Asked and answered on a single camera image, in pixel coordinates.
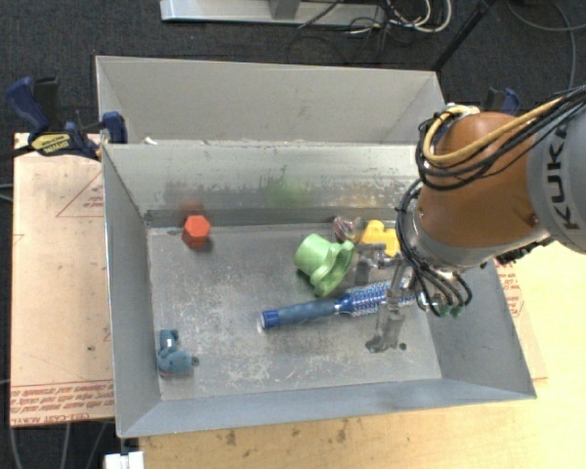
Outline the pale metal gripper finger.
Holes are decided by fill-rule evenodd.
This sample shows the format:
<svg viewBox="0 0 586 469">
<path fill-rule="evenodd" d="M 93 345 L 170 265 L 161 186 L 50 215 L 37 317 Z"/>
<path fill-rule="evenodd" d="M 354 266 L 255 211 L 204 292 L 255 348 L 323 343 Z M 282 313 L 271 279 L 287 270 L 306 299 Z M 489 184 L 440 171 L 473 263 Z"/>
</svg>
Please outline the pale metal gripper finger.
<svg viewBox="0 0 586 469">
<path fill-rule="evenodd" d="M 394 266 L 385 243 L 363 243 L 356 248 L 353 267 L 354 284 L 369 284 L 379 280 L 379 272 Z"/>
<path fill-rule="evenodd" d="M 383 305 L 376 319 L 375 333 L 365 343 L 370 353 L 383 353 L 396 349 L 405 315 L 399 307 Z"/>
</svg>

